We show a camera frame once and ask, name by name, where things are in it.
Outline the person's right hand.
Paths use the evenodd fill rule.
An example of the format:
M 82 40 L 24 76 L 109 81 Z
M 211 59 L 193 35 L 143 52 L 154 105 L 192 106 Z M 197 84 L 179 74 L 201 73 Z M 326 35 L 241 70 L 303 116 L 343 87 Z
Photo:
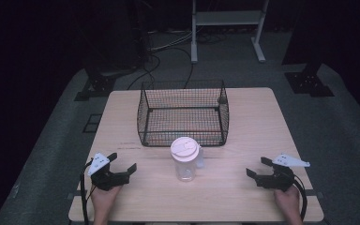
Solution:
M 299 191 L 295 186 L 286 191 L 275 189 L 274 198 L 288 225 L 304 225 L 299 213 Z

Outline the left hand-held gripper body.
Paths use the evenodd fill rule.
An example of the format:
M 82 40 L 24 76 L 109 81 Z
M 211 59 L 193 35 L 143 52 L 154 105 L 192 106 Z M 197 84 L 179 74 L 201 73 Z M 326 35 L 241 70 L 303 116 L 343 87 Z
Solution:
M 116 172 L 110 171 L 111 161 L 101 153 L 95 153 L 87 175 L 92 184 L 102 190 L 110 190 L 129 183 L 129 179 L 116 177 Z

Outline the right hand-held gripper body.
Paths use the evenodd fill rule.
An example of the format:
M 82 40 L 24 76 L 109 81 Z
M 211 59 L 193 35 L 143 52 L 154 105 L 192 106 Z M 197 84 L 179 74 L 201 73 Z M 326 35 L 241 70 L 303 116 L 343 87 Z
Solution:
M 272 161 L 274 163 L 271 167 L 273 173 L 270 175 L 261 175 L 262 179 L 256 181 L 258 187 L 286 191 L 292 185 L 298 184 L 301 187 L 304 186 L 302 182 L 296 181 L 296 175 L 292 167 L 306 168 L 310 166 L 309 162 L 286 154 L 280 154 Z

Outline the person's left hand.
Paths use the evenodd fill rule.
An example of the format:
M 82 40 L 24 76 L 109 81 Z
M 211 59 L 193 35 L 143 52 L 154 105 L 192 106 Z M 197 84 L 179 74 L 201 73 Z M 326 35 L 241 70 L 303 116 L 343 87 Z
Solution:
M 110 213 L 121 187 L 113 187 L 110 190 L 102 190 L 95 187 L 91 193 L 94 206 L 93 225 L 108 225 Z

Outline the black metal stand base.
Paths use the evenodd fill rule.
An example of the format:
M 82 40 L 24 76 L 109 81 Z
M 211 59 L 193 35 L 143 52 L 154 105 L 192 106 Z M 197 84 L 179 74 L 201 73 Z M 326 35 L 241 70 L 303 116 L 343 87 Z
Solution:
M 92 57 L 83 59 L 87 80 L 83 89 L 77 93 L 75 101 L 107 97 L 113 90 L 117 76 L 113 65 Z
M 285 77 L 295 94 L 309 94 L 314 98 L 332 97 L 331 89 L 317 75 L 322 63 L 309 62 L 302 71 L 286 72 Z

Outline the clear plastic cup white lid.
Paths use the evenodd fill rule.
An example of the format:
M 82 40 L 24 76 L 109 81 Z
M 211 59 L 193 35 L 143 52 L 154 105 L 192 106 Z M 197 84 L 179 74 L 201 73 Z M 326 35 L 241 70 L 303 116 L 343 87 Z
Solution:
M 192 138 L 180 137 L 171 144 L 171 156 L 176 177 L 183 182 L 192 181 L 196 171 L 204 167 L 203 149 Z

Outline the black wire mesh basket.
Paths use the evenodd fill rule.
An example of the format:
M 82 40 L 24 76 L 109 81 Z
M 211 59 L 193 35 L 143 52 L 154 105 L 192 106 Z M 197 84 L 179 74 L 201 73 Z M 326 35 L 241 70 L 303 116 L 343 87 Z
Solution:
M 166 147 L 180 137 L 201 146 L 222 146 L 230 107 L 222 80 L 144 82 L 137 113 L 141 144 Z

